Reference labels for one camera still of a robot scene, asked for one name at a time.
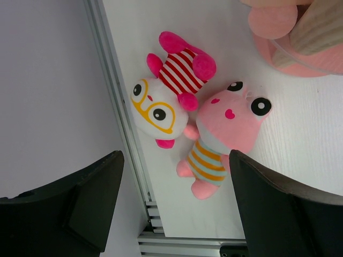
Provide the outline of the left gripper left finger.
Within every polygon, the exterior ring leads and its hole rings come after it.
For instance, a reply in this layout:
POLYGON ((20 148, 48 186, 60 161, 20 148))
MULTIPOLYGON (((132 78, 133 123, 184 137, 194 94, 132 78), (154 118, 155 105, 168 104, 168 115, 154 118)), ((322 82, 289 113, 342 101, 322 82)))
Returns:
POLYGON ((116 150, 45 186, 1 198, 1 256, 99 256, 123 168, 116 150))

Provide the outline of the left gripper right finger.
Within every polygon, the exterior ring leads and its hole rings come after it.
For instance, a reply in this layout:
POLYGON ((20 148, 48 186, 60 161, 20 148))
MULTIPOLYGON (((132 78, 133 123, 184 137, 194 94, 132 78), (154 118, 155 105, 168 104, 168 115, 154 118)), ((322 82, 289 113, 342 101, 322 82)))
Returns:
POLYGON ((229 167, 250 256, 342 256, 342 196, 232 150, 229 167))

